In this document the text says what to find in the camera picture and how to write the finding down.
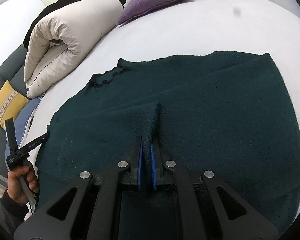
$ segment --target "triangular cutout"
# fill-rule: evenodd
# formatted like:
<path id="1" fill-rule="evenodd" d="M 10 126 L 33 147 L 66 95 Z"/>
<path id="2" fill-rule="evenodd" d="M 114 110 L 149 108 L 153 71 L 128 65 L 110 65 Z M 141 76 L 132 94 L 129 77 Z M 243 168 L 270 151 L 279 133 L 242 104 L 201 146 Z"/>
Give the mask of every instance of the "triangular cutout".
<path id="1" fill-rule="evenodd" d="M 247 214 L 245 208 L 242 207 L 233 197 L 231 197 L 231 195 L 222 187 L 217 187 L 217 192 L 230 220 L 235 220 L 238 217 Z"/>
<path id="2" fill-rule="evenodd" d="M 58 200 L 51 208 L 48 209 L 47 214 L 61 221 L 65 220 L 73 202 L 77 188 L 73 187 L 62 198 Z"/>

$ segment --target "person's arm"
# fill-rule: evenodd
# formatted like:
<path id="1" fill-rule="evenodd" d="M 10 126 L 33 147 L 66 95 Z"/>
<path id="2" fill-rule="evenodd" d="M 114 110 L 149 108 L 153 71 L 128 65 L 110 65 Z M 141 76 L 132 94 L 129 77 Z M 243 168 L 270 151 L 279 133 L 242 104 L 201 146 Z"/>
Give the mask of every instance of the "person's arm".
<path id="1" fill-rule="evenodd" d="M 25 220 L 29 212 L 26 204 L 28 199 L 22 191 L 19 177 L 26 176 L 29 188 L 34 192 L 39 191 L 38 179 L 34 173 L 31 162 L 27 166 L 17 167 L 8 173 L 8 189 L 0 198 L 0 224 L 13 236 L 17 227 Z"/>

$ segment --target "mattress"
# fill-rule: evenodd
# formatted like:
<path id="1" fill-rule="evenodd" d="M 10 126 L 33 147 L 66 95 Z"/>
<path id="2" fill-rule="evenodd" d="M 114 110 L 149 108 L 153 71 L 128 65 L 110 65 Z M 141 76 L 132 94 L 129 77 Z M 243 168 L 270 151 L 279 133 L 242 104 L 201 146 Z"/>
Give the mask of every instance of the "mattress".
<path id="1" fill-rule="evenodd" d="M 224 50 L 270 53 L 300 128 L 300 18 L 268 0 L 186 0 L 108 33 L 76 70 L 46 92 L 25 143 L 46 132 L 54 112 L 80 91 L 92 74 L 112 69 L 119 58 L 149 61 Z M 30 153 L 32 163 L 38 150 Z"/>

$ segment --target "dark green sweater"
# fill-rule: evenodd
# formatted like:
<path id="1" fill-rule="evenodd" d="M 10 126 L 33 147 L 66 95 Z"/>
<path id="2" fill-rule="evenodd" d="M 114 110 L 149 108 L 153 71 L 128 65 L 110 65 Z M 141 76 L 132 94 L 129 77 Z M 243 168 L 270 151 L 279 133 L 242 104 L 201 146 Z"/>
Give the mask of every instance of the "dark green sweater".
<path id="1" fill-rule="evenodd" d="M 36 161 L 40 205 L 81 171 L 119 161 L 138 135 L 151 176 L 156 133 L 174 161 L 214 171 L 281 233 L 298 209 L 300 132 L 269 54 L 120 59 L 113 70 L 93 75 L 47 129 L 50 139 Z"/>

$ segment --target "yellow cushion with patterned stripe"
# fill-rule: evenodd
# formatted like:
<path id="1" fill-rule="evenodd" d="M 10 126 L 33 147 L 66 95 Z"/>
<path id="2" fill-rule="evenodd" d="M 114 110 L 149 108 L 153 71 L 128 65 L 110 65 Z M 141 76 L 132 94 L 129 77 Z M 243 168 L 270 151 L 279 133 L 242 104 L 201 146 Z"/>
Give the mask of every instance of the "yellow cushion with patterned stripe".
<path id="1" fill-rule="evenodd" d="M 4 128 L 4 121 L 11 117 L 15 121 L 28 102 L 29 100 L 15 91 L 7 80 L 0 90 L 0 126 Z"/>

